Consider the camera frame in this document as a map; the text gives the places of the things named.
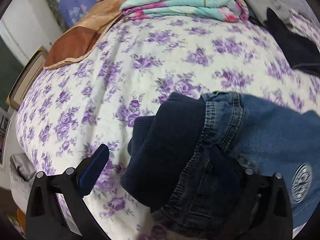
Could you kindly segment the folded teal floral blanket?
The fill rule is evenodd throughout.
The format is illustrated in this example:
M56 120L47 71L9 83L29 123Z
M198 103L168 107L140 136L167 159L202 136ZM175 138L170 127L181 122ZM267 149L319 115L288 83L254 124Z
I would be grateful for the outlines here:
M127 0L120 11L133 21L171 15L225 22L246 22L249 18L244 0Z

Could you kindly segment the grey cloth beside bed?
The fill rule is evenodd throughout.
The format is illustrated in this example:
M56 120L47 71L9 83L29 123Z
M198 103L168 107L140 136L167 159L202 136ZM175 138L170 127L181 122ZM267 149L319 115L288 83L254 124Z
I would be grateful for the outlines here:
M9 159L10 180L30 181L34 178L36 171L25 153L13 154Z

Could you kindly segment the blue denim jeans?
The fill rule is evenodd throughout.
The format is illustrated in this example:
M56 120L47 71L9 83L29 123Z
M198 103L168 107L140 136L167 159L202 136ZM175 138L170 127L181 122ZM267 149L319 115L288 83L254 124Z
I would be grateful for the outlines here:
M236 92L172 93L135 120L121 186L157 224L185 237L240 239L245 169L279 172L293 230L319 204L319 116Z

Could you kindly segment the purple floral bedspread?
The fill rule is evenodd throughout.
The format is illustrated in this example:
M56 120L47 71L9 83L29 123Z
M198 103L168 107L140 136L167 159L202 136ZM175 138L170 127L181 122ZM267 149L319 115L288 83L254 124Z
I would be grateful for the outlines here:
M187 16L121 20L87 58L37 77L17 114L17 139L48 175L107 145L110 163L85 197L100 226L112 239L178 239L120 186L127 143L135 118L155 114L171 93L216 90L319 111L319 78L292 70L263 27Z

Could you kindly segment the orange brown pillow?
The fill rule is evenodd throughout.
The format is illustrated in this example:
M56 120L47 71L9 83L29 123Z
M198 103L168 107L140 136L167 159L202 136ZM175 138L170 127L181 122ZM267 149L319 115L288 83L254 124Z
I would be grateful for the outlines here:
M127 0L101 0L52 45L44 69L57 69L88 57L103 36L123 14L120 6Z

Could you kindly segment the folded black pants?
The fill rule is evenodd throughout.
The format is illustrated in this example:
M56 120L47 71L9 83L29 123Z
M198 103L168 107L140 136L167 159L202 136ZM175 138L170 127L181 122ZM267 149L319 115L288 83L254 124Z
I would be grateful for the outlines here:
M319 77L319 49L310 39L290 31L276 13L266 11L266 28L281 48L291 69Z

